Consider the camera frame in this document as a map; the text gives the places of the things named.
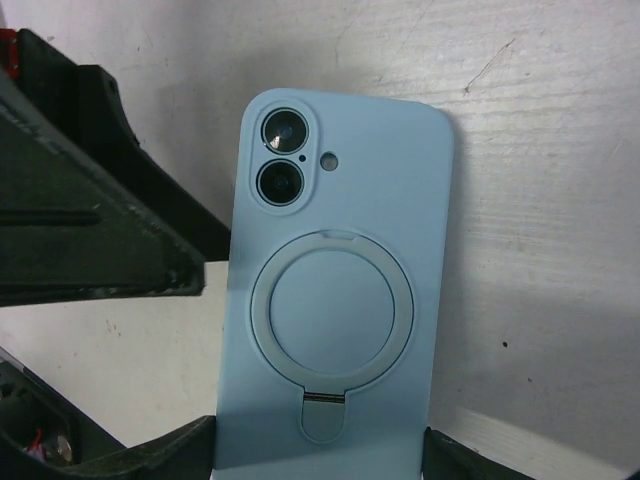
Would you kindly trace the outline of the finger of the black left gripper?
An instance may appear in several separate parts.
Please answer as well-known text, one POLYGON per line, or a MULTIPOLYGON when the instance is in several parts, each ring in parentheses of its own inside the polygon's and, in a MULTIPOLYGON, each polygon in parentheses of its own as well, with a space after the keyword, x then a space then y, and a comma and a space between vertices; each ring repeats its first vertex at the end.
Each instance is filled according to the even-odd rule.
POLYGON ((1 32, 1 302, 197 296, 230 231, 142 149, 116 80, 1 32))

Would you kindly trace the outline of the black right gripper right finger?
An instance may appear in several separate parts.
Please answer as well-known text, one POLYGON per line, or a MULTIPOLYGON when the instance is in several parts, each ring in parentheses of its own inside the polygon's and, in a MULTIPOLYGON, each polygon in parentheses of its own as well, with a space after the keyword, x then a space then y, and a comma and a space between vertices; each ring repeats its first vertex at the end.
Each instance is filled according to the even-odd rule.
POLYGON ((427 428, 424 438, 423 478, 504 479, 505 469, 443 433, 427 428))

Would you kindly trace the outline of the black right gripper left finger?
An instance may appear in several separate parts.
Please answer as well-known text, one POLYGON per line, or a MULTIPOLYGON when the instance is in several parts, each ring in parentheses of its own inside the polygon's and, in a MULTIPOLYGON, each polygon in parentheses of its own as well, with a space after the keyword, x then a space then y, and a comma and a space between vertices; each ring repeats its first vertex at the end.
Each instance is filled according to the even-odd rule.
POLYGON ((1 352, 3 479, 208 479, 215 418, 125 447, 8 352, 1 352))

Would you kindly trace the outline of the light blue phone case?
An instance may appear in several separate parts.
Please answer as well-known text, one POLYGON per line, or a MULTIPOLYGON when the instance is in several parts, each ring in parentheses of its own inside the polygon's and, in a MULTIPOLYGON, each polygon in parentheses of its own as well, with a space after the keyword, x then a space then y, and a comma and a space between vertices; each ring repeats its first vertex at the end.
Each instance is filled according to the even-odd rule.
POLYGON ((452 166, 422 103, 296 89, 257 95, 240 132, 217 387, 217 479, 418 479, 452 166), (256 188, 261 125, 305 118, 287 206, 256 188))

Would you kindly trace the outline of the teal smartphone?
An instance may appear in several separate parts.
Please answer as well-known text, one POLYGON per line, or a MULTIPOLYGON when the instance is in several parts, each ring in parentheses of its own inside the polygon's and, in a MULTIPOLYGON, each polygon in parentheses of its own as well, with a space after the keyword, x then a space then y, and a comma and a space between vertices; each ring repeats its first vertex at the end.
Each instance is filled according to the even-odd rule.
POLYGON ((284 207, 302 193, 303 173, 290 157, 305 146, 308 133, 303 115, 291 108, 275 109, 263 120, 263 144, 275 155, 260 168, 256 178, 257 191, 267 204, 284 207))

